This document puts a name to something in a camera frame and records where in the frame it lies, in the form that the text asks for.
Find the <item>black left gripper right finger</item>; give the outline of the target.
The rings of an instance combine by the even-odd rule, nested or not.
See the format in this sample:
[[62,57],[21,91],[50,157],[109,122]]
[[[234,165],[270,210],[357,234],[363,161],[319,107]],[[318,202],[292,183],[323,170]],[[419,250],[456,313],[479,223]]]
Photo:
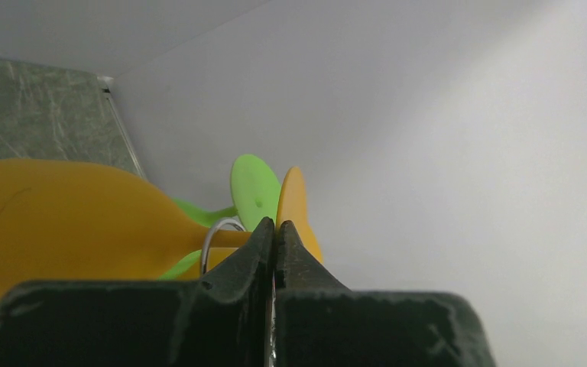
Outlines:
[[277,234],[274,349],[278,366],[493,366],[484,327],[457,294],[355,291],[303,246]]

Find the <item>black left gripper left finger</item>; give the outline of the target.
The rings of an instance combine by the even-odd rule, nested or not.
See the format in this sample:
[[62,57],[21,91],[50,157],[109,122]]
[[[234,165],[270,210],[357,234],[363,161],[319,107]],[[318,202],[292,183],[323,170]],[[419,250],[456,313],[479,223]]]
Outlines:
[[0,366],[263,366],[274,222],[195,281],[27,281],[0,300]]

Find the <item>green plastic goblet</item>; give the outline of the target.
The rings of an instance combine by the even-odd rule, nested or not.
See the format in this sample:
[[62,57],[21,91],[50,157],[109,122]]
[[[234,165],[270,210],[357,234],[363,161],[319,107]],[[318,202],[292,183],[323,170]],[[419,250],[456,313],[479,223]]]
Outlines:
[[175,236],[170,252],[156,279],[193,280],[222,264],[245,244],[260,221],[276,217],[281,183],[275,172],[259,157],[243,154],[235,159],[229,176],[232,205],[209,211],[173,198],[185,223]]

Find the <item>orange plastic goblet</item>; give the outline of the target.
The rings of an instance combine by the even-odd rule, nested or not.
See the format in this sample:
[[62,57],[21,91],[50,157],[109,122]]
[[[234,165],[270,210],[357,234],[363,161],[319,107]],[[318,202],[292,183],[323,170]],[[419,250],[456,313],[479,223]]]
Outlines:
[[[304,248],[322,261],[301,170],[279,181],[273,220],[294,223]],[[171,200],[115,167],[0,160],[0,298],[31,280],[157,280],[185,223]]]

